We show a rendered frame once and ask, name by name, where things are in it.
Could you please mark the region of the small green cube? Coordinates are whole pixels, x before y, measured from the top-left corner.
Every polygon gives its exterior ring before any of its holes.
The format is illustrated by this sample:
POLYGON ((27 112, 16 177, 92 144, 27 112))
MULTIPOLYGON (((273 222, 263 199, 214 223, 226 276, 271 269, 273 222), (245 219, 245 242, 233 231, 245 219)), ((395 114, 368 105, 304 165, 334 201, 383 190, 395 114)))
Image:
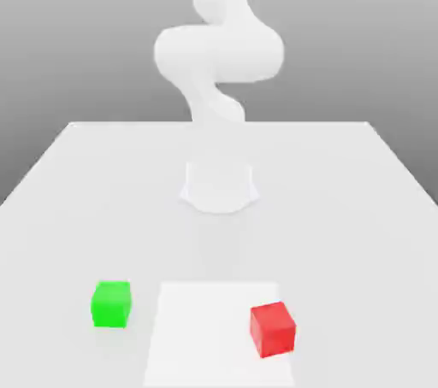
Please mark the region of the small green cube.
POLYGON ((91 300, 93 325, 126 328, 131 307, 131 285, 128 281, 99 281, 91 300))

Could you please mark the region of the small red cube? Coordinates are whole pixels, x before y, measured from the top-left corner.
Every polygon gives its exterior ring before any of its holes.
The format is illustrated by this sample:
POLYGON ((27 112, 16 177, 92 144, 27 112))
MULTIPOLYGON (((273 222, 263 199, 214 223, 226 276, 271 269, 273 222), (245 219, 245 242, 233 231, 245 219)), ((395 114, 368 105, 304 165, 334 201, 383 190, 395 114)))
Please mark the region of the small red cube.
POLYGON ((284 302, 251 308, 250 334, 261 358, 294 351, 297 325, 284 302))

